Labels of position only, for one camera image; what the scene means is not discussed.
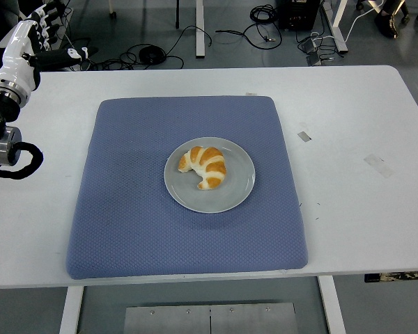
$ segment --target croissant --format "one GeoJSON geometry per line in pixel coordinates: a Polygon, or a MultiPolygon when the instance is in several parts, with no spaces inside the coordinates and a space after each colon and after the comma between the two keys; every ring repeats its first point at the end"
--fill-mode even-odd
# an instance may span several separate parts
{"type": "Polygon", "coordinates": [[[203,178],[198,184],[201,190],[217,188],[226,177],[224,157],[217,148],[195,146],[185,153],[180,160],[178,170],[182,173],[195,170],[203,178]]]}

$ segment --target robotic hand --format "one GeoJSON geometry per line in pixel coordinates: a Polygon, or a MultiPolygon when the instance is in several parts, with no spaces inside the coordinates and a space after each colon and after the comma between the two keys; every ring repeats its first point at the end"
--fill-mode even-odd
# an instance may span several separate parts
{"type": "Polygon", "coordinates": [[[50,51],[59,25],[52,25],[58,17],[54,2],[45,4],[19,22],[3,53],[0,68],[0,166],[14,166],[21,150],[27,150],[33,158],[22,170],[0,170],[0,177],[16,180],[34,173],[42,164],[43,154],[33,144],[23,143],[20,130],[6,126],[17,119],[39,86],[40,72],[73,66],[88,58],[88,50],[59,49],[50,51]]]}

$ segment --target white plate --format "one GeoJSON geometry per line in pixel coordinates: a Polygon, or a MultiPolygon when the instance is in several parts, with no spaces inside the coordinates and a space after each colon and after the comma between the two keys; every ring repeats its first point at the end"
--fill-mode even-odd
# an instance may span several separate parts
{"type": "Polygon", "coordinates": [[[205,214],[227,211],[243,202],[251,193],[256,179],[254,164],[249,155],[237,144],[217,137],[192,139],[177,148],[167,159],[164,181],[171,196],[183,207],[205,214]],[[222,184],[211,190],[200,190],[202,180],[193,170],[178,170],[181,157],[194,146],[214,147],[222,151],[226,177],[222,184]]]}

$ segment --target table leg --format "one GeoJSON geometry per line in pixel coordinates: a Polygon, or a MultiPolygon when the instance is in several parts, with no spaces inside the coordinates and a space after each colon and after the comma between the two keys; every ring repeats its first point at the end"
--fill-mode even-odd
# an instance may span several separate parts
{"type": "Polygon", "coordinates": [[[59,334],[76,334],[84,287],[68,287],[59,334]]]}
{"type": "Polygon", "coordinates": [[[346,334],[333,276],[318,276],[318,282],[329,333],[346,334]]]}
{"type": "Polygon", "coordinates": [[[347,45],[342,37],[341,29],[339,28],[339,22],[341,21],[346,4],[347,0],[339,0],[339,7],[335,13],[332,9],[331,2],[324,2],[323,4],[323,10],[325,12],[325,16],[327,17],[328,25],[330,26],[334,42],[336,43],[336,47],[340,54],[348,52],[347,45]]]}
{"type": "MultiPolygon", "coordinates": [[[[204,12],[203,12],[203,0],[196,0],[195,8],[195,25],[200,29],[204,30],[204,12]]],[[[195,55],[197,58],[204,58],[205,46],[204,46],[204,32],[200,29],[196,30],[196,51],[195,55]]]]}
{"type": "Polygon", "coordinates": [[[175,28],[180,28],[180,0],[176,0],[176,21],[175,28]]]}

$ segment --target textured fabric pad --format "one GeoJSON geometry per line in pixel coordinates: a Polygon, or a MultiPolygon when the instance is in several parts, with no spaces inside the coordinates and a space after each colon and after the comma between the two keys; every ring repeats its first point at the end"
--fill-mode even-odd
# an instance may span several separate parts
{"type": "Polygon", "coordinates": [[[307,261],[291,167],[269,97],[101,103],[68,246],[72,278],[298,269],[307,261]],[[165,187],[167,158],[199,137],[233,141],[254,162],[252,192],[226,212],[193,212],[165,187]]]}

